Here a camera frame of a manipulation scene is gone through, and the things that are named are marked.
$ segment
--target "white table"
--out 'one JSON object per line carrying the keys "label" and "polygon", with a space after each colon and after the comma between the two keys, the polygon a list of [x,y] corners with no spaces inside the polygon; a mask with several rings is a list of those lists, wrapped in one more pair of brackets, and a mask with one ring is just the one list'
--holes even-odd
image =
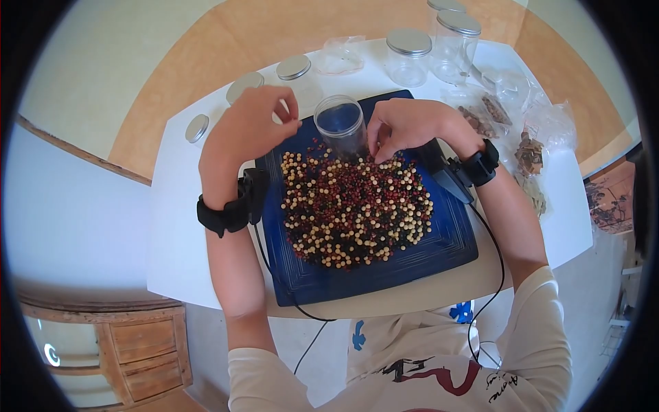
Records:
{"label": "white table", "polygon": [[[361,72],[349,76],[320,77],[325,96],[348,94],[359,100],[400,89],[387,77],[382,66],[386,56],[384,40],[365,42],[363,48],[366,64]],[[480,42],[474,62],[495,69],[514,69],[517,66],[534,79],[509,45]],[[266,84],[279,83],[275,66],[260,71]],[[226,85],[195,102],[167,122],[151,187],[147,256],[148,290],[217,309],[221,307],[210,279],[204,228],[196,218],[196,201],[201,193],[197,170],[201,151],[189,144],[184,135],[190,120],[199,113],[210,118],[211,127],[219,120],[229,107],[225,99],[228,87]],[[411,91],[415,98],[440,100],[442,90],[448,87],[430,75],[424,86]],[[312,108],[303,108],[300,116],[305,118],[312,113]],[[447,156],[454,156],[443,142],[442,148]],[[550,209],[542,216],[540,224],[549,264],[555,268],[592,246],[592,233],[586,194],[574,154],[562,152],[545,155],[544,159],[540,188],[550,203]],[[243,165],[253,166],[254,162]],[[467,210],[478,244],[478,258],[475,261],[391,289],[306,305],[304,309],[322,318],[360,318],[432,309],[494,293],[501,281],[499,258],[489,234],[471,210]],[[250,227],[250,233],[256,244],[253,227]],[[296,308],[277,305],[272,277],[263,262],[261,267],[268,288],[268,315],[303,318],[304,315]],[[504,289],[511,286],[507,274]]]}

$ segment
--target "pile of mixed beans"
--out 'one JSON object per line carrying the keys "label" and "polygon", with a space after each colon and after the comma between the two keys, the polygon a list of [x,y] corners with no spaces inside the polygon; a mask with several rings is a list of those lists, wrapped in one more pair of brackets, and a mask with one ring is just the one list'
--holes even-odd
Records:
{"label": "pile of mixed beans", "polygon": [[377,165],[286,152],[281,208],[288,241],[310,264],[350,270],[389,260],[431,232],[432,201],[415,164],[399,152]]}

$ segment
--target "silver metal lid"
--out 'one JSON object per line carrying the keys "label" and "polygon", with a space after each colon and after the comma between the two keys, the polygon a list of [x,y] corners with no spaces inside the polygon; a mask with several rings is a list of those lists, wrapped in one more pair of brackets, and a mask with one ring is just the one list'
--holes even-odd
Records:
{"label": "silver metal lid", "polygon": [[208,116],[206,115],[197,115],[188,125],[188,128],[185,129],[185,140],[190,143],[195,143],[197,140],[201,139],[208,129]]}
{"label": "silver metal lid", "polygon": [[437,13],[437,21],[447,29],[466,37],[480,36],[480,23],[467,13],[442,10]]}
{"label": "silver metal lid", "polygon": [[292,80],[311,69],[311,60],[303,54],[290,56],[277,65],[277,76],[281,80]]}
{"label": "silver metal lid", "polygon": [[437,11],[452,10],[466,13],[467,8],[455,0],[428,0],[428,6]]}
{"label": "silver metal lid", "polygon": [[227,102],[233,104],[243,94],[244,90],[248,87],[261,87],[263,86],[263,75],[258,72],[249,72],[240,77],[230,85],[227,90]]}
{"label": "silver metal lid", "polygon": [[398,54],[421,57],[430,53],[430,37],[416,28],[395,28],[387,33],[387,45]]}

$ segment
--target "plastic cylinder container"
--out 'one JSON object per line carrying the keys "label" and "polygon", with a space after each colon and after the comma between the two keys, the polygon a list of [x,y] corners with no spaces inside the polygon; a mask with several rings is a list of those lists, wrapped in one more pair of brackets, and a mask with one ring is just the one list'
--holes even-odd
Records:
{"label": "plastic cylinder container", "polygon": [[243,94],[246,88],[261,87],[263,86],[263,83],[264,79],[261,73],[245,73],[244,75],[238,77],[238,79],[236,79],[236,81],[234,81],[232,85],[229,86],[229,89],[227,90],[227,102],[229,105],[233,105],[233,102],[235,102],[241,96],[241,94]]}
{"label": "plastic cylinder container", "polygon": [[437,13],[442,10],[457,11],[459,13],[467,12],[467,8],[456,0],[428,0],[428,35],[433,44],[439,24],[437,23]]}
{"label": "plastic cylinder container", "polygon": [[328,148],[342,162],[356,163],[368,155],[364,113],[352,97],[338,94],[320,102],[314,123]]}
{"label": "plastic cylinder container", "polygon": [[480,23],[466,13],[444,10],[437,13],[437,34],[430,70],[450,84],[464,84],[474,61]]}
{"label": "plastic cylinder container", "polygon": [[387,63],[390,79],[402,87],[419,87],[428,80],[432,42],[415,28],[395,28],[387,33]]}
{"label": "plastic cylinder container", "polygon": [[307,56],[290,56],[277,65],[276,72],[282,85],[293,89],[299,107],[314,107],[323,98],[318,75]]}
{"label": "plastic cylinder container", "polygon": [[197,115],[192,119],[188,128],[185,129],[185,140],[192,143],[199,149],[204,147],[206,137],[208,136],[208,116]]}

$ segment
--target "blue square plate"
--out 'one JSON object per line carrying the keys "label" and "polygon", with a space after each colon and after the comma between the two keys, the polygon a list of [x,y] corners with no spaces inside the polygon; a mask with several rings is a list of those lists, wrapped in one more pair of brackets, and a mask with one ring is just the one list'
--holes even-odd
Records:
{"label": "blue square plate", "polygon": [[[413,98],[409,90],[399,90],[359,101],[366,124],[373,114],[375,103],[391,98]],[[302,121],[295,136],[288,138],[263,158],[256,160],[256,167],[270,172],[270,188],[263,211],[263,228],[268,256],[279,306],[332,301],[387,289],[413,280],[425,278],[445,270],[469,263],[478,258],[476,239],[465,205],[441,188],[419,165],[417,171],[430,192],[433,201],[432,232],[415,246],[396,250],[387,262],[374,260],[371,265],[360,265],[347,272],[343,269],[325,268],[307,264],[297,258],[293,247],[286,240],[285,212],[281,209],[285,186],[281,173],[283,154],[307,153],[308,147],[316,147],[312,139],[322,142],[313,117]],[[310,156],[321,152],[311,152]],[[403,153],[406,161],[414,160],[411,151]]]}

